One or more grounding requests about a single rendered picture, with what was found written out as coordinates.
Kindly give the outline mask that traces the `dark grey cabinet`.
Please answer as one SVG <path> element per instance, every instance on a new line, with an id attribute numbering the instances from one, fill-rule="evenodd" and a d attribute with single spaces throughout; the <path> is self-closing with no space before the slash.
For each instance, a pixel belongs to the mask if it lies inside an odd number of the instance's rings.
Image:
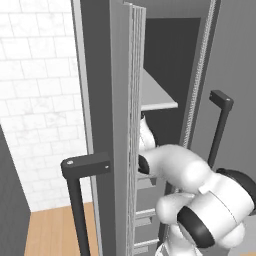
<path id="1" fill-rule="evenodd" d="M 0 256 L 24 256 L 30 214 L 0 126 Z"/>

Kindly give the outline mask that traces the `grey fridge shelf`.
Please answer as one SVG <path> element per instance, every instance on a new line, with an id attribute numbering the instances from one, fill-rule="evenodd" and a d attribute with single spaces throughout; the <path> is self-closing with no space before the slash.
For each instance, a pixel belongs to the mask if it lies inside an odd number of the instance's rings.
<path id="1" fill-rule="evenodd" d="M 143 70 L 142 78 L 142 111 L 177 108 L 178 103 L 156 82 L 156 80 Z"/>

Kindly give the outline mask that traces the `grey fridge body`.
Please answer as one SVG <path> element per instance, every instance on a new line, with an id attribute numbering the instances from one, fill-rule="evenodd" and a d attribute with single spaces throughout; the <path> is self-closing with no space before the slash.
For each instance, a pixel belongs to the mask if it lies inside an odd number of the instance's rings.
<path id="1" fill-rule="evenodd" d="M 144 111 L 157 143 L 191 146 L 221 0 L 134 0 L 146 8 L 144 70 L 178 103 Z M 157 256 L 169 228 L 156 217 L 168 183 L 138 176 L 134 256 Z"/>

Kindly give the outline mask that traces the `grey fridge door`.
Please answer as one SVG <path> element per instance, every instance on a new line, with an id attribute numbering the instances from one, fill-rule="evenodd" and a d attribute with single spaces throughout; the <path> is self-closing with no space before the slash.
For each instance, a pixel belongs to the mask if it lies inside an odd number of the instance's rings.
<path id="1" fill-rule="evenodd" d="M 256 179 L 256 0 L 222 0 L 191 149 L 206 159 L 220 109 L 212 90 L 234 100 L 215 166 Z"/>
<path id="2" fill-rule="evenodd" d="M 146 9 L 71 0 L 98 256 L 133 256 Z"/>

